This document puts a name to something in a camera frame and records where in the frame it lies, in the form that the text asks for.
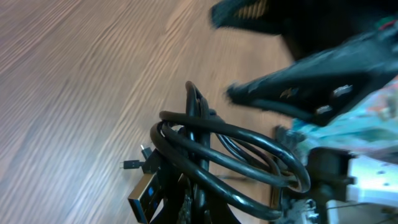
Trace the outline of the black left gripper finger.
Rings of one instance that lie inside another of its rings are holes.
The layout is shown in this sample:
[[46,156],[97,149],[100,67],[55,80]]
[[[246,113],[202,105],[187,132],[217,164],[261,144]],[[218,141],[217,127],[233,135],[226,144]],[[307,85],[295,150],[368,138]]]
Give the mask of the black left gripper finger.
[[237,104],[326,126],[397,76],[397,31],[363,33],[227,94]]

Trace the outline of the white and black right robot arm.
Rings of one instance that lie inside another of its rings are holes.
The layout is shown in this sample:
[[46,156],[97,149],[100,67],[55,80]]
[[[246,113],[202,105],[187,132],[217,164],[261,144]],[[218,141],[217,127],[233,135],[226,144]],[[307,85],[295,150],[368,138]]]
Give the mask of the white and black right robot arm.
[[274,138],[310,175],[273,189],[281,223],[383,223],[397,208],[397,2],[220,1],[215,28],[280,35],[291,66],[228,88],[241,106],[293,118]]

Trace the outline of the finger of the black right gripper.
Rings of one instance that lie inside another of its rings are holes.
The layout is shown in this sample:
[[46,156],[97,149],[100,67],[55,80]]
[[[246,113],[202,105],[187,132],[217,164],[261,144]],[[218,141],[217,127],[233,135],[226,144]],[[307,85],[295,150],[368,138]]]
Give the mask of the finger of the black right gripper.
[[215,28],[281,35],[294,60],[396,19],[396,0],[229,0],[210,9]]

